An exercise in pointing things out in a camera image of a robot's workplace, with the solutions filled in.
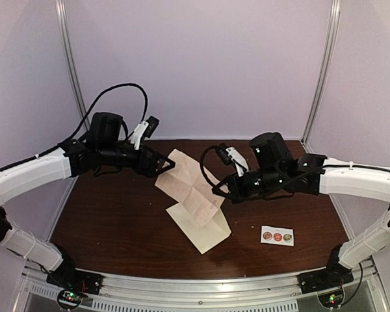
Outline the cream paper envelope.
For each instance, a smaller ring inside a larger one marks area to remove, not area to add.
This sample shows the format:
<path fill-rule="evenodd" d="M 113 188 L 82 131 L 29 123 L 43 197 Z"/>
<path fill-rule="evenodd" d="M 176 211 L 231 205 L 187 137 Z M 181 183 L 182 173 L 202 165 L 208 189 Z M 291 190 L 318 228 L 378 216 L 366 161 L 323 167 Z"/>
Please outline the cream paper envelope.
<path fill-rule="evenodd" d="M 167 208 L 166 212 L 201 254 L 205 254 L 231 235 L 231 229 L 221 209 L 203 226 L 200 226 L 180 203 Z"/>

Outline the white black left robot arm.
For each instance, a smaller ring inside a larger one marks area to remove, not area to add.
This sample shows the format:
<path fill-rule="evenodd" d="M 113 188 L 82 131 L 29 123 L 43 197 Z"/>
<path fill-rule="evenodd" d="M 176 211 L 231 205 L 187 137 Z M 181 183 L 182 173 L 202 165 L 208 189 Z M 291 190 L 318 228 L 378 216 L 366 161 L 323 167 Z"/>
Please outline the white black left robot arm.
<path fill-rule="evenodd" d="M 80 283 L 80 273 L 69 254 L 60 246 L 38 240 L 34 235 L 12 225 L 4 204 L 11 199 L 50 182 L 77 177 L 88 171 L 101 176 L 101 167 L 115 172 L 130 168 L 138 175 L 153 178 L 175 167 L 175 162 L 143 145 L 159 125 L 151 116 L 140 122 L 130 139 L 120 140 L 127 127 L 114 113 L 97 112 L 89 131 L 78 139 L 68 139 L 52 151 L 35 155 L 16 165 L 0 168 L 0 246 L 41 266 L 44 272 L 67 289 Z"/>

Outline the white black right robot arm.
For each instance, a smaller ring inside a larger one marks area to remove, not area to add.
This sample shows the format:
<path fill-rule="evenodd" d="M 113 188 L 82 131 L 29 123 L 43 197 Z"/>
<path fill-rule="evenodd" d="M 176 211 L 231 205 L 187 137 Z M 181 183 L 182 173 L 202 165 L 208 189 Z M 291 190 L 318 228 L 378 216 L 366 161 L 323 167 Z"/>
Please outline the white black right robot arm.
<path fill-rule="evenodd" d="M 225 144 L 213 147 L 225 165 L 236 169 L 234 174 L 210 184 L 213 194 L 232 203 L 274 200 L 281 190 L 290 196 L 344 194 L 388 203 L 388 209 L 375 223 L 331 251 L 326 268 L 320 273 L 324 286 L 335 286 L 362 260 L 390 245 L 389 167 L 356 164 L 313 153 L 295 159 L 278 132 L 258 135 L 249 146 L 259 166 L 256 170 L 248 168 L 235 148 Z"/>

